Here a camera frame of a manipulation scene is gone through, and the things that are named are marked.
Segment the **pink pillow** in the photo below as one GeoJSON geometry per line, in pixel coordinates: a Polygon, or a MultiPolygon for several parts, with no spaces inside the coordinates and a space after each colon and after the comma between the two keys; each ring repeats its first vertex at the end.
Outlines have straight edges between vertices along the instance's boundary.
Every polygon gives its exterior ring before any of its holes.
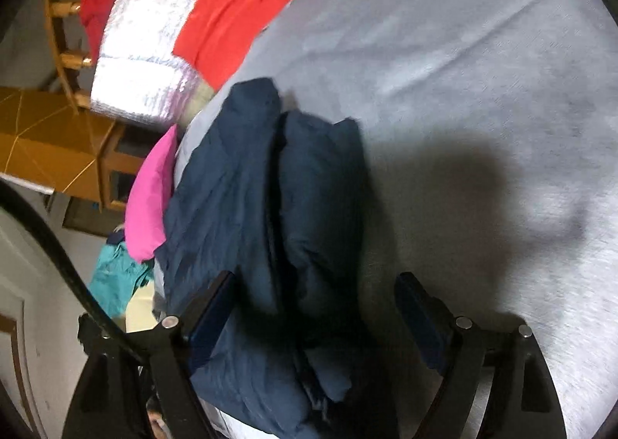
{"type": "Polygon", "coordinates": [[[163,213],[173,191],[178,127],[171,126],[151,149],[133,182],[125,211],[125,242],[137,262],[154,258],[165,243],[163,213]]]}

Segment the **cream yellow garment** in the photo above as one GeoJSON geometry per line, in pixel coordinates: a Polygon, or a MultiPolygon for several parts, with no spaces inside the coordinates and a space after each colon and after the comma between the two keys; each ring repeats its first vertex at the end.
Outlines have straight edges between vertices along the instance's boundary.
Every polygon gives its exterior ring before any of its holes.
{"type": "Polygon", "coordinates": [[[153,313],[155,287],[153,282],[138,288],[125,311],[125,327],[128,333],[147,331],[157,325],[153,313]]]}

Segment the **silver foil headboard cover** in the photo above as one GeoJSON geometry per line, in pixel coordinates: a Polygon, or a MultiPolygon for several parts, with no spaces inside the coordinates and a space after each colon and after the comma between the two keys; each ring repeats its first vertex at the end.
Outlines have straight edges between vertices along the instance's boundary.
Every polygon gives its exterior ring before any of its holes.
{"type": "Polygon", "coordinates": [[[195,0],[115,0],[98,55],[90,107],[153,129],[187,119],[205,83],[173,46],[195,0]]]}

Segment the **wooden bed headboard frame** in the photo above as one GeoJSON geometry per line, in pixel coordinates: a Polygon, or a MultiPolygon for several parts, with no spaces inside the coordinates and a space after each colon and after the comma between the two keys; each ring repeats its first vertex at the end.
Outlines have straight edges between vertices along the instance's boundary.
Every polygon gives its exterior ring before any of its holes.
{"type": "Polygon", "coordinates": [[[94,68],[91,54],[70,44],[67,37],[67,23],[78,19],[81,7],[81,0],[43,0],[44,25],[54,68],[75,114],[90,107],[90,93],[82,89],[78,76],[82,70],[94,68]]]}

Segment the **grey bed sheet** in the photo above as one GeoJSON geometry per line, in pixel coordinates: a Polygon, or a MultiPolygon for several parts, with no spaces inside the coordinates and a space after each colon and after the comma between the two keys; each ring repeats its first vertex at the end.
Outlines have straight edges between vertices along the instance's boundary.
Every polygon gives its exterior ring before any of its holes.
{"type": "Polygon", "coordinates": [[[524,319],[572,438],[617,401],[617,27],[601,0],[294,0],[237,79],[352,117],[392,236],[371,315],[413,272],[483,326],[524,319]]]}

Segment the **red-orange pillow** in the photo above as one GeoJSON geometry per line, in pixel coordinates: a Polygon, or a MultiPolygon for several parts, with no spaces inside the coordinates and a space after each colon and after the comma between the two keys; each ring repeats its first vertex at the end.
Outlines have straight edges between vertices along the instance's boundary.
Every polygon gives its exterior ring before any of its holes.
{"type": "Polygon", "coordinates": [[[173,54],[219,90],[240,68],[253,40],[292,0],[196,0],[173,54]]]}

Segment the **navy blue jacket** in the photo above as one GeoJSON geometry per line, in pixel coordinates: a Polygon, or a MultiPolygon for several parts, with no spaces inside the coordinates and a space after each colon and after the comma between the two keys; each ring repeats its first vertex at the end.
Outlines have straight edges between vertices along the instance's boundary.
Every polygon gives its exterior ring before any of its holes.
{"type": "Polygon", "coordinates": [[[357,123],[286,111],[267,78],[235,84],[194,149],[156,252],[179,315],[223,271],[234,310],[192,343],[191,381],[281,438],[350,438],[362,413],[358,272],[368,172],[357,123]]]}

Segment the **brown geometric cabinet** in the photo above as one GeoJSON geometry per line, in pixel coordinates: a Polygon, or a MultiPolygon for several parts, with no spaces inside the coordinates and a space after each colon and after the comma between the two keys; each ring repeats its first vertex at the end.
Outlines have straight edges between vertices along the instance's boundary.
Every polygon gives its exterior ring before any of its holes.
{"type": "Polygon", "coordinates": [[[120,152],[127,125],[66,96],[33,89],[1,89],[1,173],[13,179],[97,202],[126,207],[114,182],[137,175],[142,157],[120,152]]]}

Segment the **teal garment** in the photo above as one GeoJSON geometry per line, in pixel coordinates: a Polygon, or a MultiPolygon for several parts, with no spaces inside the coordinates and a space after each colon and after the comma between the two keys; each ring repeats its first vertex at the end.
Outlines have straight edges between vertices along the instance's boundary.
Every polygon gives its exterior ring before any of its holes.
{"type": "Polygon", "coordinates": [[[125,241],[106,243],[98,255],[88,289],[110,318],[120,318],[135,291],[153,280],[153,269],[154,260],[135,261],[125,241]]]}

